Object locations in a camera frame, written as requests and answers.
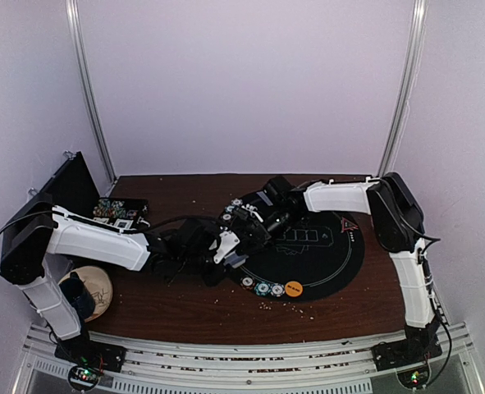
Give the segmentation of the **blue cream 10 chip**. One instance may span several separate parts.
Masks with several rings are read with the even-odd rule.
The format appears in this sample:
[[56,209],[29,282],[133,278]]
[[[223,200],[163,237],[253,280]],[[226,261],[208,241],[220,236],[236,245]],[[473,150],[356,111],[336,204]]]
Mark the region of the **blue cream 10 chip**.
[[285,294],[285,288],[281,284],[273,284],[271,285],[270,295],[274,297],[281,297]]
[[240,208],[243,205],[243,201],[241,199],[233,199],[231,201],[231,206],[235,208]]

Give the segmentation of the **blue playing card deck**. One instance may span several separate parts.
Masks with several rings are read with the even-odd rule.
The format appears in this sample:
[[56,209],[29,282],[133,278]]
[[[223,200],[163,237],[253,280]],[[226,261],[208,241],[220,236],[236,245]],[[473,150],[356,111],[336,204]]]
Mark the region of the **blue playing card deck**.
[[224,260],[224,266],[232,269],[237,269],[247,260],[247,254],[238,255],[237,253],[229,254]]

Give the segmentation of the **yellow big blind button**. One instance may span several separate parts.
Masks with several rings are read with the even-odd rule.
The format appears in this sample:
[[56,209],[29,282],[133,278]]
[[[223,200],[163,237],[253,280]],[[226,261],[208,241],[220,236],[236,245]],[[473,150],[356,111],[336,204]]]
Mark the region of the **yellow big blind button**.
[[292,298],[300,297],[304,292],[303,285],[297,281],[289,281],[284,288],[286,295]]

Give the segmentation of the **red triangular all-in marker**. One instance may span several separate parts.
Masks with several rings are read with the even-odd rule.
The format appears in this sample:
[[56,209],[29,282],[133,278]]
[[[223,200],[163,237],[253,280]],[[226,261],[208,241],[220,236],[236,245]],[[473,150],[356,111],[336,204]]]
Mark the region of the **red triangular all-in marker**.
[[348,218],[345,218],[345,217],[341,218],[341,231],[342,232],[356,231],[358,229],[359,229],[359,226],[356,223],[352,222]]

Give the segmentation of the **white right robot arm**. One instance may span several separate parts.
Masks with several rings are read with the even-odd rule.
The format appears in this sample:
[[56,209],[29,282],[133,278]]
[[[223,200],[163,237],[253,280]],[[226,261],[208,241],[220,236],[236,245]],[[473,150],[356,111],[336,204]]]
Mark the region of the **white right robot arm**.
[[308,181],[293,186],[272,178],[261,190],[233,199],[220,218],[239,242],[227,259],[233,279],[271,300],[319,300],[348,286],[366,254],[354,215],[365,214],[393,262],[407,326],[432,322],[423,260],[423,212],[394,172],[363,181]]

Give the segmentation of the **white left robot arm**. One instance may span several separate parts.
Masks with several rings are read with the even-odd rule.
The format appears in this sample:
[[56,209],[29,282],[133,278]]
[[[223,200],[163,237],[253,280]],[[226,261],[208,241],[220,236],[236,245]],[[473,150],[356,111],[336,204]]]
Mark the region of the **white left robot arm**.
[[49,195],[36,195],[0,228],[0,276],[19,288],[79,364],[97,358],[82,313],[47,268],[49,255],[88,259],[130,272],[147,269],[172,278],[191,268],[210,280],[222,275],[243,241],[218,218],[189,215],[145,229],[120,228],[83,217]]

